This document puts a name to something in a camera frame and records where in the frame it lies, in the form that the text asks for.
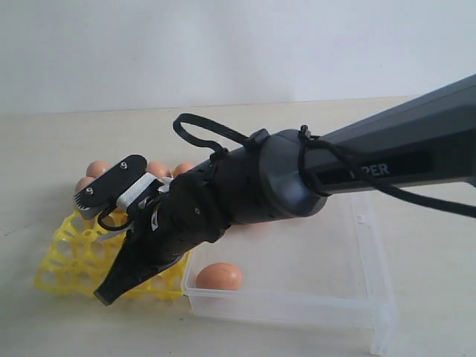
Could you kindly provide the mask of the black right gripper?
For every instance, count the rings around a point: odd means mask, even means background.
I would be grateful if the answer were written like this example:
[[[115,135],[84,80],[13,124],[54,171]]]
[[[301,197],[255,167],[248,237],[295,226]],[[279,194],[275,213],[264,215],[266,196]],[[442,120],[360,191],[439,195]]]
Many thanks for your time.
[[[223,235],[223,215],[212,200],[170,193],[126,240],[94,296],[110,306],[120,296],[174,265],[203,242]]]

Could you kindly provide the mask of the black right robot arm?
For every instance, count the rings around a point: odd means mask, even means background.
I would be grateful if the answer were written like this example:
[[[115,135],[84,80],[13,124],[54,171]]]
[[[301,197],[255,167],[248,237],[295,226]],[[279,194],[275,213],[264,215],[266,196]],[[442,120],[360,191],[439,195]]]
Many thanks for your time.
[[[190,113],[179,115],[173,128],[212,153],[168,185],[153,181],[124,202],[126,238],[94,293],[107,306],[232,225],[312,216],[338,193],[377,190],[475,216],[471,205],[408,191],[475,183],[474,77],[322,136],[307,126],[243,135]]]

